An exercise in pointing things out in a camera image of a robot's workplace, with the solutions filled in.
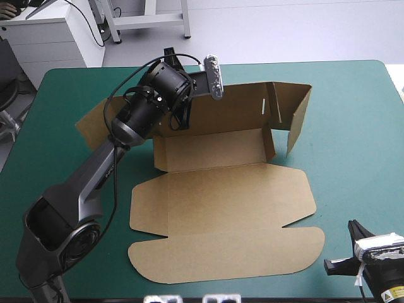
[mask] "white cabinet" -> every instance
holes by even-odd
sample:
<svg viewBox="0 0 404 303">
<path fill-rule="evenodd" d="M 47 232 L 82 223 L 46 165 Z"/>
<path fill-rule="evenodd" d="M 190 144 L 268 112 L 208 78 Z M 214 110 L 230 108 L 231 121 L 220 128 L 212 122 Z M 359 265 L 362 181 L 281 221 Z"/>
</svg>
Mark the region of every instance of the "white cabinet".
<svg viewBox="0 0 404 303">
<path fill-rule="evenodd" d="M 102 44 L 88 1 L 73 1 L 87 17 L 97 41 Z M 0 37 L 7 39 L 33 85 L 54 68 L 99 68 L 105 47 L 98 46 L 80 12 L 58 0 L 28 20 L 27 8 L 12 20 L 0 21 Z"/>
</svg>

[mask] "white floor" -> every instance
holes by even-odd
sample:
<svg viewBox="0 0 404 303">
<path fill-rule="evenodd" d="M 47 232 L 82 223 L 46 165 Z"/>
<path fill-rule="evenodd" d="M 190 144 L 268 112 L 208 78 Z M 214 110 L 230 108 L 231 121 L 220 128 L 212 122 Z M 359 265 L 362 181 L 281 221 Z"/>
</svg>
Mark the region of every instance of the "white floor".
<svg viewBox="0 0 404 303">
<path fill-rule="evenodd" d="M 375 59 L 386 64 L 403 95 L 404 0 L 188 0 L 192 38 L 182 27 L 122 31 L 107 42 L 104 66 L 139 66 L 174 46 L 222 64 Z M 123 16 L 144 1 L 115 0 Z M 180 12 L 179 0 L 158 0 L 158 13 Z"/>
</svg>

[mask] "green table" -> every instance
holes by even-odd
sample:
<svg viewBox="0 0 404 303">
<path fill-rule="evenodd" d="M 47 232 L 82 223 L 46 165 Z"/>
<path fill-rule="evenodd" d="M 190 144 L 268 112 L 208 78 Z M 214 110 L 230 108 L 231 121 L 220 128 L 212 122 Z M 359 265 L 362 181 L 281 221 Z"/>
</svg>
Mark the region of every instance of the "green table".
<svg viewBox="0 0 404 303">
<path fill-rule="evenodd" d="M 0 174 L 0 296 L 27 296 L 15 268 L 21 216 L 49 185 L 62 182 L 91 151 L 74 127 L 133 68 L 57 69 L 46 74 L 11 155 Z M 72 297 L 142 297 L 147 294 L 241 293 L 244 297 L 358 297 L 352 277 L 327 277 L 324 258 L 351 255 L 347 230 L 356 218 L 377 234 L 404 234 L 404 106 L 377 61 L 222 66 L 226 84 L 286 81 L 313 86 L 302 134 L 289 157 L 286 132 L 274 134 L 273 163 L 307 173 L 318 209 L 296 223 L 326 234 L 320 258 L 293 275 L 162 285 L 140 276 L 127 249 L 155 236 L 129 228 L 131 190 L 161 174 L 152 143 L 133 148 L 119 166 L 120 205 L 109 233 L 65 275 Z M 103 192 L 105 217 L 112 186 Z"/>
</svg>

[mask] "cardboard panel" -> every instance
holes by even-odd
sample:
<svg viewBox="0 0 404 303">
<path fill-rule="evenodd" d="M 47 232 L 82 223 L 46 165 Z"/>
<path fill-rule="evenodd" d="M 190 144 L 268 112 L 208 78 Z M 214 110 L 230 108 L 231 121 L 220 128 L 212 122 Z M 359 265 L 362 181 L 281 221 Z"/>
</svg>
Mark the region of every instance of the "cardboard panel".
<svg viewBox="0 0 404 303">
<path fill-rule="evenodd" d="M 154 137 L 155 166 L 166 172 L 266 163 L 275 153 L 270 132 L 248 129 L 201 136 Z"/>
<path fill-rule="evenodd" d="M 303 120 L 306 114 L 307 105 L 309 104 L 311 89 L 304 97 L 302 103 L 299 104 L 298 108 L 296 109 L 295 113 L 293 114 L 292 125 L 290 127 L 289 135 L 288 135 L 288 151 L 290 153 L 293 146 L 295 145 L 297 138 L 302 131 Z"/>
<path fill-rule="evenodd" d="M 311 90 L 310 85 L 268 82 L 267 89 L 271 92 L 271 128 L 290 130 L 294 113 Z"/>
<path fill-rule="evenodd" d="M 83 135 L 88 147 L 95 150 L 108 136 L 108 129 L 104 123 L 104 105 L 107 99 L 95 106 L 87 115 L 76 123 L 76 128 Z M 109 122 L 124 107 L 122 97 L 115 97 L 108 108 Z"/>
<path fill-rule="evenodd" d="M 185 283 L 295 273 L 309 267 L 324 246 L 316 227 L 199 234 L 138 242 L 133 266 L 158 283 Z"/>
<path fill-rule="evenodd" d="M 190 129 L 173 131 L 168 127 L 168 117 L 165 117 L 155 134 L 163 137 L 194 136 L 262 128 L 271 116 L 268 102 L 265 102 L 263 111 L 263 99 L 268 100 L 265 83 L 227 85 L 219 101 L 210 96 L 193 100 Z"/>
<path fill-rule="evenodd" d="M 316 211 L 307 177 L 297 169 L 254 164 L 165 174 L 135 187 L 131 227 L 155 233 L 155 220 L 165 218 L 161 209 L 157 217 L 153 212 L 161 205 L 167 205 L 169 238 L 129 248 L 135 268 L 156 282 L 296 272 L 324 244 L 317 228 L 282 228 Z"/>
</svg>

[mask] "person's hand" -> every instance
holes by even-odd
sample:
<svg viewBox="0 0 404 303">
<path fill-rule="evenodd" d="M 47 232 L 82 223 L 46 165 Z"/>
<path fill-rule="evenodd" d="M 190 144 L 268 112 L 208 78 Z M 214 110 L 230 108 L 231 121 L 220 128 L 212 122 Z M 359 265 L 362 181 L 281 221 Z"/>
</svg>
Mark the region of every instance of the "person's hand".
<svg viewBox="0 0 404 303">
<path fill-rule="evenodd" d="M 17 9 L 10 3 L 0 2 L 0 19 L 10 20 L 16 16 Z"/>
</svg>

